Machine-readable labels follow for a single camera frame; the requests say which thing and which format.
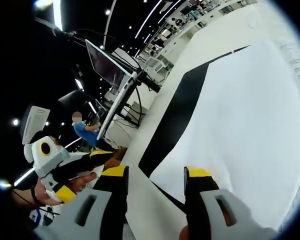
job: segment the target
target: blue shirt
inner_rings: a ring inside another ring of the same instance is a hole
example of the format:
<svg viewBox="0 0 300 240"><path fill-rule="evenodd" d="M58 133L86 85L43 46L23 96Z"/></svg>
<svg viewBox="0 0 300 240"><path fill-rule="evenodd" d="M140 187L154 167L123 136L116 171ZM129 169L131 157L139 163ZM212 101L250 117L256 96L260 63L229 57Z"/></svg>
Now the blue shirt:
<svg viewBox="0 0 300 240"><path fill-rule="evenodd" d="M73 125L75 133L82 138L83 140L87 141L90 146L96 147L98 144L97 137L99 135L98 131L86 131L84 123L75 123Z"/></svg>

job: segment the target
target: desk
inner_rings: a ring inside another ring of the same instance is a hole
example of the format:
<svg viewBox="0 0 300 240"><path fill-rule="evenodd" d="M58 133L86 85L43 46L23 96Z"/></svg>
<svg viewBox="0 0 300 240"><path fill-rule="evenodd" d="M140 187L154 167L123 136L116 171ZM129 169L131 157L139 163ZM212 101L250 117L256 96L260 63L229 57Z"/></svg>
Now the desk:
<svg viewBox="0 0 300 240"><path fill-rule="evenodd" d="M183 75L225 53L260 40L277 38L296 40L266 2L231 12L193 36L154 99L122 161L130 166L126 217L136 239L176 240L182 227L187 225L185 214L165 198L138 167Z"/></svg>

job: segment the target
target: white paper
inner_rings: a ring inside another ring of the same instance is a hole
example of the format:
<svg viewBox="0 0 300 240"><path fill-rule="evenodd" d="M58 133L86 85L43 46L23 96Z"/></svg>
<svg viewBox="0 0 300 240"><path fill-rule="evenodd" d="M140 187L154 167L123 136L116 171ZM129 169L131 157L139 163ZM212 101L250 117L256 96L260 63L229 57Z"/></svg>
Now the white paper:
<svg viewBox="0 0 300 240"><path fill-rule="evenodd" d="M278 229L300 184L300 94L274 44L209 65L186 130L150 179L184 202L184 166L206 169L258 224Z"/></svg>

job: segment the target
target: robot camera eye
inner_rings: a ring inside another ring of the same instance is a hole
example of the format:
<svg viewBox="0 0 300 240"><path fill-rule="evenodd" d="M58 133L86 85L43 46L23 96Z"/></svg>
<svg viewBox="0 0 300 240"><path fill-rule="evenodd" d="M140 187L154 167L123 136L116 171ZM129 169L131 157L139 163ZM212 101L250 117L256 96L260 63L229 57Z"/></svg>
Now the robot camera eye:
<svg viewBox="0 0 300 240"><path fill-rule="evenodd" d="M41 143L40 149L43 155L48 156L50 154L50 146L48 145L48 143Z"/></svg>

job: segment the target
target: black stripe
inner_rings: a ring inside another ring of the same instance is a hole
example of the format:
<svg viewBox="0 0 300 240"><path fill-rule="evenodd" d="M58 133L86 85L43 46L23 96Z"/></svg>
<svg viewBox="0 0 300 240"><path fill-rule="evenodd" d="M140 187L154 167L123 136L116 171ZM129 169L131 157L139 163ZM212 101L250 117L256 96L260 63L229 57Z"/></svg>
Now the black stripe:
<svg viewBox="0 0 300 240"><path fill-rule="evenodd" d="M139 162L139 168L148 178L175 147L188 126L197 105L209 64L229 54L231 52L206 62L184 74Z"/></svg>

